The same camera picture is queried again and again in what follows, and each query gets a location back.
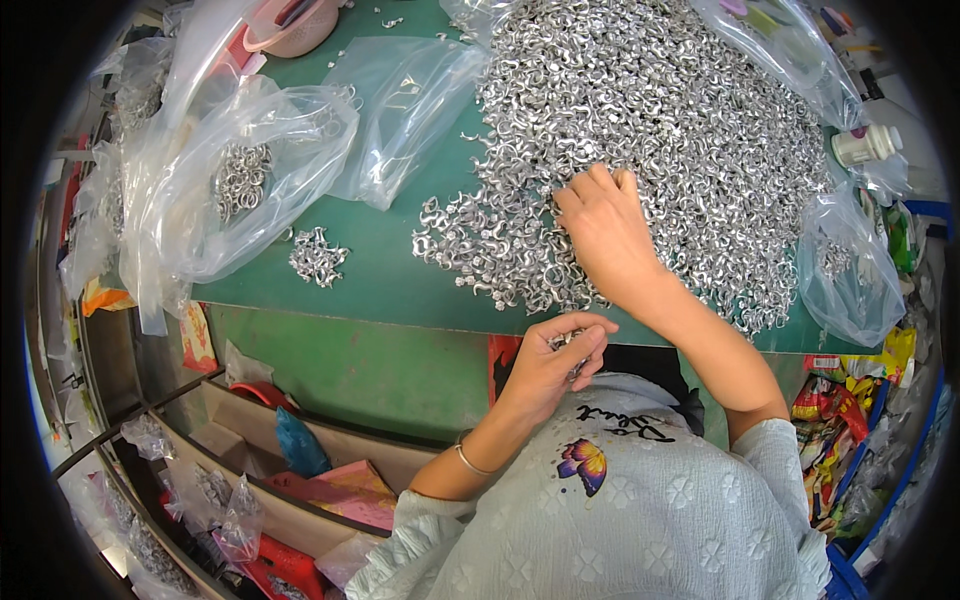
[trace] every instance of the silver bangle bracelet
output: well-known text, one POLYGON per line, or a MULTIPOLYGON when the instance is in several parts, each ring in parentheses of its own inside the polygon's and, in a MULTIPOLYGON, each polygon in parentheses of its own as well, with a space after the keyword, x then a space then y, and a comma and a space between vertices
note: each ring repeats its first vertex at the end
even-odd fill
POLYGON ((464 456, 464 444, 463 444, 463 442, 462 442, 462 439, 463 439, 469 432, 471 432, 471 431, 473 431, 473 430, 472 430, 472 429, 465 429, 464 431, 461 431, 461 432, 460 432, 460 435, 457 436, 457 442, 456 442, 456 444, 453 445, 453 447, 454 447, 454 449, 457 451, 457 454, 460 456, 460 460, 462 460, 462 461, 464 462, 464 465, 465 465, 468 469, 470 469, 471 471, 473 471, 473 472, 476 473, 477 475, 480 475, 481 477, 490 477, 491 475, 493 475, 494 473, 496 473, 495 470, 481 470, 481 469, 475 467, 474 465, 472 465, 472 464, 470 463, 470 461, 467 460, 467 457, 464 456))

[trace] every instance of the white plastic bottle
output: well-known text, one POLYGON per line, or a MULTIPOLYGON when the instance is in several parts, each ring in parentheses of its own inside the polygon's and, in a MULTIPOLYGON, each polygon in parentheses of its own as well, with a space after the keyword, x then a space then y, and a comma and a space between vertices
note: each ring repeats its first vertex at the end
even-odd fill
POLYGON ((830 148, 837 162, 844 167, 884 160, 903 148, 896 127, 868 125, 849 132, 838 133, 830 139, 830 148))

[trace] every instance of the butterfly print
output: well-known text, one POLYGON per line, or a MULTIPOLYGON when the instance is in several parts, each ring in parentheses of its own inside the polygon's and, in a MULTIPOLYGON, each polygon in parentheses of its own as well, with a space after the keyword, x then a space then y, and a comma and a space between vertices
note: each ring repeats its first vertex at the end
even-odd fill
POLYGON ((557 474, 561 479, 576 473, 584 482, 588 498, 599 492, 607 476, 607 457, 600 448, 581 438, 573 444, 567 444, 561 456, 564 460, 557 465, 557 474))

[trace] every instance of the woman's left hand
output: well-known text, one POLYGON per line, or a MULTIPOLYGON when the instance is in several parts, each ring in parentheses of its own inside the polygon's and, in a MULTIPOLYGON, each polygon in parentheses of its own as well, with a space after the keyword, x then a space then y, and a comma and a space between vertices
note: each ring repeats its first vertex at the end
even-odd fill
POLYGON ((590 384, 593 374, 603 367, 607 334, 618 328, 606 317, 586 312, 566 313, 533 325, 523 336, 514 370, 496 405, 532 425, 544 422, 568 387, 577 392, 590 384), (555 351, 547 345, 551 338, 581 328, 585 331, 563 348, 555 351), (587 363, 571 385, 567 381, 570 370, 585 358, 587 363))

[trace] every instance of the pink paper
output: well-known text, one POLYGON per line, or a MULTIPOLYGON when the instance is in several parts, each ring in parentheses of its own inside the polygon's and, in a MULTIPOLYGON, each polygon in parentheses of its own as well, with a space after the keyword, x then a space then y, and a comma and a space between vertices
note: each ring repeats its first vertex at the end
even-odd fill
POLYGON ((396 496, 370 461, 357 461, 312 479, 285 471, 264 480, 268 485, 336 515, 392 530, 396 496))

